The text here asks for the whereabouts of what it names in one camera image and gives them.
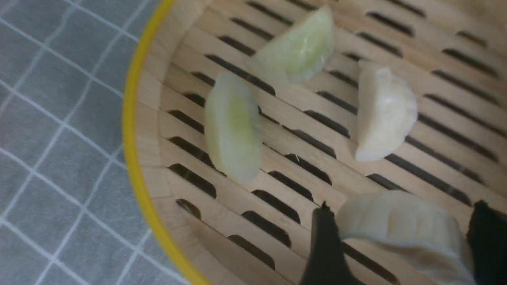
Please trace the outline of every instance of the wooden steamer base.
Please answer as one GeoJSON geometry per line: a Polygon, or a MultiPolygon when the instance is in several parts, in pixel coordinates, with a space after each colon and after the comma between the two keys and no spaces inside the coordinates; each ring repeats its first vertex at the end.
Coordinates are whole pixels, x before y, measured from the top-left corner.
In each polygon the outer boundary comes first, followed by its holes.
{"type": "MultiPolygon", "coordinates": [[[[464,233],[474,202],[507,211],[502,0],[332,2],[337,48],[322,73],[277,90],[249,75],[244,60],[319,1],[165,1],[140,41],[125,98],[127,163],[154,234],[192,283],[298,284],[324,201],[336,211],[350,197],[404,189],[446,208],[464,233]],[[370,163],[353,159],[358,58],[390,66],[418,94],[406,142],[370,163]],[[260,90],[264,161],[248,185],[206,154],[204,101],[226,69],[260,90]]],[[[432,284],[372,245],[346,249],[364,284],[432,284]]]]}

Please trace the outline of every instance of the white grid line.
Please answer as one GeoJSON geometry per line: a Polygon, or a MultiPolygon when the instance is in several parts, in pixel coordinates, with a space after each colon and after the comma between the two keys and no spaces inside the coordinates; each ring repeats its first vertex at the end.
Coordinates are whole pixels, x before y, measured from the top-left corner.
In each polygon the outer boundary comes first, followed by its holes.
{"type": "MultiPolygon", "coordinates": [[[[17,163],[19,163],[22,167],[24,167],[25,169],[31,171],[32,168],[30,168],[30,166],[28,166],[26,163],[24,163],[21,159],[19,159],[18,157],[16,157],[15,155],[11,154],[10,152],[0,148],[0,153],[3,153],[4,155],[12,158],[14,161],[16,161],[17,163]]],[[[42,181],[44,181],[46,184],[48,184],[49,186],[51,186],[56,192],[58,192],[60,195],[62,195],[63,197],[65,197],[68,201],[70,201],[71,203],[73,203],[74,205],[78,206],[80,208],[80,210],[82,210],[84,212],[84,214],[86,214],[89,218],[91,218],[94,222],[96,222],[100,227],[102,227],[103,229],[105,229],[109,234],[111,234],[112,236],[114,236],[117,240],[119,240],[122,244],[124,244],[125,246],[127,246],[128,248],[132,249],[133,251],[136,249],[136,247],[134,245],[132,245],[128,240],[126,240],[124,237],[122,237],[120,234],[118,234],[115,230],[113,230],[111,227],[109,227],[107,224],[105,224],[103,221],[101,221],[97,216],[95,216],[93,213],[91,213],[84,205],[82,205],[79,201],[77,201],[74,197],[70,196],[68,193],[66,193],[63,189],[61,189],[58,185],[54,184],[51,180],[49,180],[47,177],[45,177],[44,175],[38,173],[38,172],[35,172],[34,173],[35,177],[41,179],[42,181]]],[[[158,261],[154,260],[152,257],[148,256],[147,254],[145,254],[144,252],[139,252],[138,253],[140,256],[144,257],[146,260],[148,260],[151,264],[153,264],[156,268],[158,268],[159,270],[163,271],[164,273],[166,273],[167,275],[177,279],[178,281],[180,282],[183,282],[184,284],[189,284],[188,281],[186,279],[184,279],[183,277],[181,277],[177,272],[174,272],[172,270],[170,270],[169,268],[163,266],[162,264],[160,264],[158,261]]]]}
{"type": "Polygon", "coordinates": [[[36,242],[31,240],[29,237],[27,237],[25,234],[23,234],[18,228],[16,228],[13,224],[11,224],[8,221],[4,221],[4,225],[9,228],[12,232],[14,232],[21,240],[26,242],[30,247],[32,247],[35,251],[43,255],[45,258],[47,258],[50,262],[53,262],[54,264],[58,265],[65,273],[67,273],[70,277],[74,278],[76,281],[78,281],[82,285],[89,285],[88,282],[84,281],[79,275],[77,275],[75,272],[70,270],[68,267],[66,267],[65,264],[60,262],[57,259],[53,259],[51,254],[49,252],[45,251],[42,247],[40,247],[36,242]]]}
{"type": "MultiPolygon", "coordinates": [[[[69,8],[69,10],[73,11],[75,10],[75,7],[74,6],[71,6],[69,8]]],[[[111,42],[109,43],[109,45],[106,47],[106,49],[102,52],[102,54],[100,55],[97,63],[95,64],[95,67],[93,68],[93,71],[92,71],[92,75],[95,75],[95,73],[97,72],[97,70],[99,69],[100,65],[102,64],[102,62],[104,61],[105,57],[107,56],[107,53],[111,50],[111,47],[113,46],[113,44],[116,42],[116,40],[118,40],[120,38],[121,34],[117,34],[116,36],[113,37],[113,39],[111,40],[111,42]]],[[[81,106],[81,104],[83,103],[83,101],[85,100],[85,97],[86,97],[86,94],[88,93],[88,90],[90,89],[90,86],[91,86],[91,83],[92,83],[92,80],[91,78],[88,80],[88,82],[86,83],[86,86],[85,88],[83,89],[83,92],[81,93],[81,96],[78,100],[78,102],[76,102],[76,104],[74,105],[74,107],[70,110],[70,112],[67,114],[67,116],[65,117],[65,119],[63,120],[63,123],[60,124],[60,126],[58,127],[58,129],[56,130],[56,133],[54,134],[54,136],[51,138],[51,140],[49,141],[48,145],[46,146],[46,148],[44,149],[41,157],[38,159],[38,161],[36,162],[35,166],[33,167],[33,169],[30,171],[30,174],[28,175],[28,177],[26,178],[26,181],[23,183],[21,189],[19,189],[18,193],[16,193],[16,195],[14,196],[14,198],[11,200],[11,202],[9,203],[9,205],[7,206],[7,208],[5,209],[5,211],[3,212],[3,214],[0,216],[0,220],[3,220],[5,219],[5,217],[7,216],[7,214],[9,213],[9,211],[13,208],[14,204],[16,203],[16,201],[18,200],[19,196],[23,193],[24,189],[26,188],[26,186],[28,185],[28,182],[31,180],[31,178],[33,177],[35,171],[37,170],[37,168],[40,166],[40,164],[44,161],[44,159],[46,158],[46,156],[49,154],[49,151],[53,148],[53,145],[56,143],[57,139],[60,137],[60,134],[63,132],[64,128],[65,128],[65,124],[68,124],[68,121],[71,119],[71,117],[74,115],[74,112],[79,108],[79,106],[81,106]]]]}
{"type": "MultiPolygon", "coordinates": [[[[116,152],[120,152],[121,150],[121,147],[119,147],[116,151],[116,152]]],[[[100,183],[102,182],[102,180],[104,179],[104,176],[105,174],[107,173],[107,171],[109,170],[110,166],[112,164],[112,161],[109,160],[107,162],[107,164],[104,166],[104,168],[102,169],[102,171],[100,172],[100,175],[97,179],[97,181],[95,182],[95,185],[93,186],[92,188],[92,191],[90,192],[90,195],[88,196],[88,199],[86,199],[83,207],[81,208],[81,211],[79,212],[76,220],[74,221],[73,225],[70,227],[69,231],[66,233],[66,235],[64,236],[62,242],[60,243],[60,246],[57,248],[57,250],[55,251],[55,253],[53,254],[53,260],[57,259],[58,258],[58,255],[60,254],[60,252],[63,250],[63,248],[65,247],[65,245],[67,244],[68,240],[70,239],[70,236],[72,235],[72,233],[74,233],[74,230],[78,227],[79,225],[79,222],[81,221],[81,219],[83,218],[84,214],[85,214],[85,211],[84,209],[86,209],[92,199],[93,199],[93,195],[95,194],[95,192],[97,191],[98,189],[98,186],[100,185],[100,183]]],[[[40,274],[38,280],[35,282],[35,285],[39,285],[42,280],[44,279],[44,277],[46,276],[46,274],[48,273],[49,271],[49,268],[51,267],[51,265],[53,264],[53,262],[50,262],[48,264],[48,266],[46,266],[46,268],[44,269],[44,271],[40,274]]]]}
{"type": "Polygon", "coordinates": [[[116,285],[120,285],[120,283],[123,281],[123,278],[127,275],[127,272],[129,271],[130,267],[134,263],[135,258],[139,255],[139,252],[141,251],[141,248],[144,246],[144,243],[148,240],[150,237],[150,234],[152,233],[151,230],[146,231],[146,234],[142,237],[141,241],[137,244],[135,247],[134,252],[130,256],[127,264],[123,267],[122,273],[120,274],[120,277],[118,277],[118,280],[116,281],[116,285]]]}
{"type": "MultiPolygon", "coordinates": [[[[15,4],[17,4],[17,2],[18,2],[18,0],[11,1],[10,3],[7,4],[6,7],[4,7],[4,10],[2,12],[6,12],[5,11],[6,9],[7,10],[10,9],[12,6],[14,6],[15,4]]],[[[75,10],[75,8],[73,8],[72,6],[69,6],[69,8],[67,8],[67,10],[65,10],[65,12],[62,14],[60,24],[44,40],[43,43],[41,42],[42,45],[48,45],[55,37],[57,37],[60,34],[60,32],[62,31],[63,27],[67,24],[67,19],[72,15],[72,13],[74,12],[74,10],[75,10]]],[[[11,25],[10,23],[6,22],[3,19],[0,19],[0,21],[5,22],[6,24],[9,24],[10,26],[13,26],[13,25],[11,25]]],[[[39,60],[41,59],[41,57],[42,57],[43,54],[44,54],[44,49],[43,48],[39,48],[39,50],[37,51],[37,54],[35,54],[35,56],[31,60],[30,65],[26,68],[26,70],[23,72],[23,74],[18,78],[18,80],[16,81],[16,83],[14,84],[14,87],[12,89],[14,89],[14,90],[18,90],[19,89],[19,87],[21,86],[21,84],[23,84],[23,82],[28,77],[28,75],[30,75],[30,73],[33,71],[33,69],[35,68],[35,66],[37,65],[37,63],[39,62],[39,60]]],[[[11,88],[10,88],[10,86],[8,84],[5,83],[3,85],[6,88],[8,88],[9,90],[11,90],[11,88]]],[[[5,109],[7,108],[7,104],[12,100],[13,97],[14,97],[14,94],[12,94],[12,90],[11,90],[11,94],[9,94],[9,97],[7,97],[7,99],[4,101],[4,103],[2,104],[2,106],[0,106],[0,116],[5,111],[5,109]]]]}
{"type": "MultiPolygon", "coordinates": [[[[17,0],[12,0],[8,6],[9,8],[11,6],[13,6],[15,3],[17,2],[17,0]]],[[[117,232],[115,232],[113,229],[111,229],[108,225],[106,225],[104,222],[102,222],[98,217],[96,217],[95,215],[93,215],[91,212],[89,212],[86,208],[85,205],[81,205],[79,203],[79,201],[77,201],[75,198],[73,198],[72,196],[70,196],[69,194],[67,194],[64,190],[62,190],[61,188],[59,188],[56,184],[54,184],[52,181],[50,181],[49,179],[47,179],[45,176],[41,175],[40,173],[37,172],[37,168],[39,167],[40,163],[45,159],[45,157],[47,156],[47,154],[49,153],[49,151],[52,149],[52,146],[54,145],[54,143],[56,142],[56,139],[59,137],[60,133],[62,132],[63,128],[67,128],[68,130],[72,131],[73,133],[75,133],[76,135],[78,135],[80,138],[82,138],[83,140],[85,140],[86,142],[88,142],[90,145],[92,145],[94,148],[96,148],[98,151],[100,151],[104,156],[106,156],[108,158],[108,163],[107,165],[104,167],[104,170],[103,172],[101,173],[101,175],[99,176],[99,178],[97,179],[96,183],[95,183],[95,186],[94,186],[94,189],[92,190],[92,192],[90,193],[90,196],[88,197],[87,199],[87,202],[89,203],[91,201],[91,198],[93,196],[93,193],[96,191],[96,188],[98,187],[98,184],[99,182],[102,180],[103,178],[103,175],[106,173],[107,169],[111,166],[112,163],[126,169],[126,166],[125,164],[119,162],[117,160],[117,156],[118,154],[120,153],[121,149],[122,149],[122,146],[119,146],[118,149],[112,154],[112,155],[109,155],[106,151],[104,151],[102,148],[100,148],[98,145],[96,145],[92,140],[90,140],[89,138],[87,138],[86,136],[84,136],[82,133],[80,133],[79,131],[77,131],[76,129],[68,126],[68,124],[66,123],[69,118],[72,116],[72,114],[75,112],[75,110],[80,106],[80,104],[82,103],[82,101],[84,100],[84,98],[86,97],[86,93],[88,92],[88,89],[89,89],[89,86],[91,85],[91,82],[96,82],[100,85],[102,85],[103,87],[109,89],[110,91],[112,91],[113,93],[115,93],[116,95],[120,96],[120,97],[123,97],[123,93],[116,90],[115,88],[109,86],[108,84],[104,83],[103,81],[97,79],[94,75],[95,73],[97,72],[98,68],[100,67],[100,65],[102,64],[103,60],[105,59],[106,55],[108,54],[108,52],[111,50],[112,46],[114,45],[114,43],[119,39],[119,37],[121,35],[125,35],[133,40],[135,40],[136,42],[138,41],[137,37],[133,36],[132,34],[128,33],[126,31],[126,28],[132,23],[133,20],[135,20],[135,18],[141,13],[141,11],[146,7],[146,5],[148,4],[148,0],[144,0],[139,6],[138,8],[136,9],[136,11],[134,11],[134,13],[129,17],[129,19],[125,22],[125,24],[123,25],[123,27],[119,28],[115,25],[113,25],[112,23],[109,23],[108,21],[106,21],[105,19],[103,19],[102,17],[92,13],[91,11],[87,10],[87,9],[84,9],[82,8],[81,6],[79,6],[79,3],[81,2],[81,0],[78,0],[76,3],[70,3],[71,4],[71,7],[73,7],[74,9],[79,9],[87,14],[89,14],[90,16],[94,17],[95,19],[103,22],[104,24],[110,26],[110,27],[113,27],[114,29],[116,29],[117,31],[119,31],[120,33],[118,35],[116,35],[112,41],[110,42],[110,45],[104,50],[104,52],[102,53],[101,57],[99,58],[99,60],[97,61],[96,65],[95,65],[95,68],[93,69],[93,71],[90,73],[88,72],[87,70],[83,69],[82,67],[80,67],[79,65],[77,65],[75,62],[69,60],[68,58],[64,57],[63,55],[59,54],[58,52],[52,50],[51,48],[49,48],[49,43],[51,40],[53,40],[55,37],[58,36],[59,32],[61,30],[63,30],[64,26],[65,26],[65,23],[66,23],[66,20],[68,18],[68,16],[71,14],[69,13],[69,15],[67,15],[67,18],[64,18],[62,17],[62,23],[60,24],[60,26],[52,33],[52,35],[50,35],[44,42],[40,42],[38,40],[36,40],[35,38],[33,38],[32,36],[26,34],[25,32],[21,31],[20,29],[18,29],[16,26],[14,25],[11,25],[10,23],[6,22],[5,20],[3,19],[0,19],[0,23],[3,23],[4,25],[8,26],[9,28],[11,28],[12,30],[16,31],[17,33],[21,34],[22,36],[24,36],[25,38],[27,38],[28,40],[34,42],[35,44],[37,44],[41,50],[39,50],[38,54],[34,57],[34,59],[32,60],[32,63],[29,67],[29,69],[27,69],[25,71],[25,73],[22,75],[22,77],[18,80],[18,82],[16,83],[16,85],[11,88],[8,84],[0,81],[0,84],[4,85],[8,90],[11,91],[11,94],[9,94],[8,98],[4,101],[4,103],[2,104],[2,106],[0,106],[0,113],[6,108],[8,102],[10,100],[12,100],[12,98],[14,96],[18,96],[20,97],[21,99],[23,99],[24,101],[28,102],[29,104],[31,104],[32,106],[34,106],[36,109],[42,111],[44,114],[48,115],[49,117],[51,117],[52,119],[54,119],[56,122],[58,122],[60,124],[60,127],[59,129],[56,131],[53,139],[49,142],[48,146],[46,147],[45,151],[43,152],[43,154],[41,155],[40,159],[37,161],[37,163],[35,164],[35,166],[32,168],[30,167],[29,165],[27,165],[26,163],[24,163],[21,159],[19,159],[18,157],[16,157],[15,155],[9,153],[8,151],[6,150],[3,150],[0,148],[0,152],[7,155],[8,157],[10,157],[11,159],[13,159],[14,161],[16,161],[17,163],[19,163],[22,167],[24,167],[25,169],[27,169],[29,171],[29,175],[28,177],[26,178],[25,182],[23,183],[23,185],[20,187],[20,189],[18,190],[18,193],[15,195],[15,197],[12,199],[11,203],[9,204],[9,206],[6,208],[6,210],[2,213],[2,215],[0,216],[0,227],[2,225],[6,225],[8,228],[10,228],[13,232],[15,232],[18,236],[20,236],[20,238],[27,242],[30,246],[32,246],[33,248],[35,248],[38,252],[40,252],[41,254],[43,254],[45,257],[47,257],[49,260],[50,260],[50,263],[48,264],[47,268],[45,269],[45,271],[43,272],[43,274],[41,274],[41,276],[39,277],[39,280],[37,281],[37,283],[40,283],[43,279],[44,279],[44,275],[47,273],[47,271],[49,270],[51,264],[56,264],[57,266],[59,266],[64,272],[66,272],[68,275],[70,275],[72,278],[74,278],[75,280],[77,280],[78,282],[80,282],[81,284],[84,284],[84,285],[88,285],[87,282],[85,282],[84,280],[82,280],[77,274],[75,274],[74,272],[72,272],[70,269],[68,269],[63,263],[61,263],[58,259],[57,259],[57,253],[55,253],[54,255],[51,255],[49,254],[48,252],[46,252],[45,250],[43,250],[40,246],[38,246],[35,242],[33,242],[30,238],[28,238],[27,236],[25,236],[20,230],[18,230],[17,228],[15,228],[12,224],[10,224],[7,220],[5,220],[5,217],[7,216],[8,212],[10,211],[10,209],[14,206],[14,204],[16,203],[16,201],[19,199],[19,196],[22,194],[24,188],[26,188],[26,185],[29,183],[29,181],[31,180],[31,178],[33,176],[36,176],[38,177],[39,179],[43,180],[44,182],[46,182],[48,185],[50,185],[51,187],[53,187],[58,193],[60,193],[61,195],[63,195],[67,200],[69,200],[70,202],[74,203],[75,205],[77,205],[80,209],[81,209],[81,212],[78,216],[78,219],[79,217],[82,218],[82,216],[84,214],[86,214],[87,216],[89,216],[93,221],[95,221],[99,226],[101,226],[102,228],[104,228],[107,232],[109,232],[111,235],[113,235],[117,240],[119,240],[120,242],[122,242],[124,245],[126,245],[128,248],[134,250],[134,253],[137,253],[137,256],[142,256],[143,258],[145,258],[146,260],[148,260],[150,263],[152,263],[155,267],[157,267],[159,270],[161,270],[162,272],[166,273],[167,275],[169,276],[172,276],[173,278],[179,280],[180,282],[182,283],[185,283],[185,284],[189,284],[183,277],[181,277],[178,273],[176,272],[173,272],[172,270],[162,266],[160,263],[158,263],[157,261],[155,261],[153,258],[151,258],[150,256],[146,255],[144,252],[142,252],[141,250],[141,246],[144,244],[144,242],[146,241],[146,239],[149,237],[149,233],[151,232],[151,230],[148,230],[148,232],[146,233],[146,236],[143,237],[143,240],[142,243],[140,242],[138,244],[138,246],[134,247],[131,243],[129,243],[126,239],[124,239],[121,235],[119,235],[117,232]],[[26,78],[26,76],[31,72],[31,70],[33,69],[33,67],[36,65],[37,61],[40,59],[41,55],[43,54],[44,51],[47,51],[51,54],[53,54],[54,56],[56,56],[57,58],[63,60],[64,62],[66,62],[67,64],[73,66],[74,68],[76,68],[77,70],[81,71],[82,73],[84,73],[85,75],[87,75],[90,80],[89,82],[87,83],[87,86],[85,87],[85,90],[83,91],[83,94],[82,96],[80,97],[80,99],[78,100],[78,102],[76,103],[76,105],[74,106],[74,108],[71,110],[71,112],[65,117],[65,119],[62,121],[58,118],[56,118],[55,116],[53,116],[50,112],[48,112],[47,110],[45,110],[44,108],[42,108],[40,105],[36,104],[35,102],[33,102],[32,100],[26,98],[24,95],[20,94],[18,91],[17,91],[17,88],[19,87],[19,85],[22,84],[22,82],[24,82],[24,79],[26,78]]],[[[4,13],[6,12],[8,9],[4,9],[2,11],[0,11],[1,13],[4,13]]],[[[69,230],[69,232],[66,234],[66,236],[64,237],[64,241],[66,243],[67,239],[71,236],[73,230],[73,228],[71,228],[71,230],[69,230]]],[[[62,244],[60,245],[59,247],[59,251],[61,250],[61,248],[64,247],[65,245],[64,242],[62,242],[62,244]]]]}
{"type": "Polygon", "coordinates": [[[97,77],[93,76],[89,71],[87,71],[86,69],[82,68],[77,63],[73,62],[72,60],[70,60],[70,59],[66,58],[65,56],[61,55],[60,53],[56,52],[55,50],[51,49],[48,45],[45,45],[44,43],[40,42],[39,40],[35,39],[34,37],[30,36],[29,34],[23,32],[22,30],[18,29],[16,26],[12,25],[11,23],[7,22],[6,20],[4,20],[2,18],[0,18],[0,23],[4,24],[5,26],[7,26],[8,28],[12,29],[13,31],[21,34],[22,36],[24,36],[25,38],[27,38],[31,42],[33,42],[36,45],[38,45],[39,47],[41,47],[44,51],[47,51],[47,52],[51,53],[52,55],[54,55],[58,59],[61,59],[65,63],[67,63],[70,66],[74,67],[75,69],[81,71],[82,73],[84,73],[84,75],[88,76],[89,78],[91,78],[96,83],[100,84],[101,86],[109,89],[111,92],[113,92],[116,95],[118,95],[118,96],[120,96],[120,97],[123,98],[123,92],[121,92],[121,91],[119,91],[119,90],[117,90],[117,89],[109,86],[104,81],[102,81],[102,80],[98,79],[97,77]]]}
{"type": "Polygon", "coordinates": [[[9,3],[7,3],[1,10],[0,10],[0,17],[5,15],[14,5],[16,5],[19,2],[19,0],[11,0],[9,3]]]}
{"type": "MultiPolygon", "coordinates": [[[[65,25],[67,23],[67,19],[74,12],[74,10],[75,10],[75,8],[72,7],[72,6],[70,6],[63,13],[62,19],[61,19],[61,22],[60,22],[60,26],[65,25]]],[[[46,38],[45,44],[50,43],[50,41],[53,40],[58,35],[58,33],[60,33],[60,31],[61,31],[60,26],[58,26],[53,31],[53,33],[46,38]]],[[[13,92],[13,93],[17,92],[17,88],[19,88],[19,86],[22,84],[22,82],[24,81],[24,79],[32,72],[33,68],[35,67],[35,65],[39,61],[39,59],[42,56],[43,52],[44,52],[43,49],[39,49],[37,55],[32,59],[32,61],[30,63],[30,66],[25,70],[25,72],[23,73],[23,75],[18,79],[18,81],[14,85],[14,88],[10,89],[11,92],[13,92]]],[[[35,163],[35,166],[33,167],[33,169],[36,169],[42,163],[42,161],[44,160],[44,158],[46,157],[46,155],[49,153],[49,150],[53,146],[54,142],[56,141],[57,137],[58,137],[58,131],[57,131],[56,135],[51,139],[51,141],[49,142],[49,144],[47,145],[47,147],[44,149],[41,157],[37,160],[37,162],[35,163]]],[[[28,185],[28,183],[30,182],[30,180],[31,180],[32,177],[33,177],[33,170],[30,171],[30,174],[28,175],[28,177],[26,178],[26,180],[23,182],[23,184],[21,185],[21,187],[18,190],[18,192],[16,193],[16,195],[14,195],[14,197],[12,198],[12,200],[9,203],[9,205],[7,206],[7,208],[0,215],[0,223],[2,222],[2,220],[4,220],[6,218],[7,214],[9,213],[9,211],[14,207],[14,204],[18,200],[19,196],[21,196],[21,194],[25,190],[26,186],[28,185]]]]}
{"type": "Polygon", "coordinates": [[[120,161],[118,161],[115,157],[113,157],[112,155],[110,155],[107,151],[105,151],[103,148],[101,148],[99,145],[97,145],[96,143],[94,143],[91,139],[89,139],[88,137],[86,137],[85,135],[83,135],[81,132],[79,132],[78,130],[76,130],[74,127],[70,126],[68,123],[66,123],[65,121],[62,121],[60,120],[58,117],[56,117],[55,115],[53,115],[51,112],[49,112],[48,110],[44,109],[42,106],[40,106],[39,104],[35,103],[34,101],[32,101],[30,98],[26,97],[25,95],[19,93],[18,91],[12,89],[11,87],[9,87],[5,82],[3,82],[2,80],[0,80],[0,85],[3,85],[5,86],[8,90],[10,90],[12,92],[12,94],[14,96],[17,96],[19,97],[20,99],[22,99],[23,101],[25,101],[26,103],[32,105],[35,109],[41,111],[42,113],[44,113],[46,116],[50,117],[51,119],[53,119],[54,121],[56,121],[58,124],[60,125],[63,125],[67,130],[71,131],[72,133],[74,133],[75,135],[77,135],[78,137],[80,137],[82,140],[86,141],[89,145],[91,145],[93,148],[95,148],[97,151],[99,151],[102,155],[104,155],[106,158],[108,159],[112,159],[113,162],[117,165],[119,165],[120,167],[122,167],[123,169],[127,169],[126,168],[126,165],[120,161]]]}
{"type": "Polygon", "coordinates": [[[69,3],[70,5],[74,6],[76,9],[80,10],[81,12],[84,12],[85,14],[89,15],[89,16],[92,16],[93,18],[95,18],[96,20],[102,22],[103,24],[115,29],[117,32],[120,32],[122,33],[123,35],[125,35],[126,37],[129,37],[131,38],[132,40],[136,41],[136,42],[139,42],[139,39],[132,35],[131,33],[127,32],[126,28],[121,28],[121,27],[118,27],[117,25],[107,21],[106,19],[102,18],[101,16],[93,13],[92,11],[78,5],[77,3],[74,3],[72,0],[64,0],[65,2],[69,3]]]}

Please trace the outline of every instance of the black object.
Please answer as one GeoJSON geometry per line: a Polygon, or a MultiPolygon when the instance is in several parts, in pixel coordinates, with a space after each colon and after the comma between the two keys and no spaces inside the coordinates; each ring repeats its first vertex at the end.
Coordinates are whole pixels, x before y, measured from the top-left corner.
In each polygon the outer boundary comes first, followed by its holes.
{"type": "Polygon", "coordinates": [[[300,285],[357,285],[350,272],[333,212],[326,206],[312,216],[310,257],[300,285]]]}
{"type": "Polygon", "coordinates": [[[484,201],[474,204],[466,239],[478,285],[507,285],[507,216],[484,201]]]}

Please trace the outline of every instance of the translucent dumpling wrapper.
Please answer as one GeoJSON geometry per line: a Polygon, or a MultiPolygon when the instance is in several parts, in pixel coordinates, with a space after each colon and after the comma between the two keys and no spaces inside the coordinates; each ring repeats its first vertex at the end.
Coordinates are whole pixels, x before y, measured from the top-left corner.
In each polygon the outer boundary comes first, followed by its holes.
{"type": "Polygon", "coordinates": [[[342,239],[373,242],[442,285],[473,285],[472,252],[458,222],[439,206],[407,192],[366,194],[335,216],[342,239]]]}
{"type": "Polygon", "coordinates": [[[262,139],[253,90],[243,79],[219,74],[206,104],[204,134],[213,165],[240,183],[261,168],[262,139]]]}
{"type": "Polygon", "coordinates": [[[325,5],[270,41],[247,65],[273,85],[302,82],[322,71],[334,49],[333,13],[325,5]]]}
{"type": "Polygon", "coordinates": [[[357,161],[375,161],[393,153],[417,121],[416,96],[390,68],[359,61],[357,161]]]}

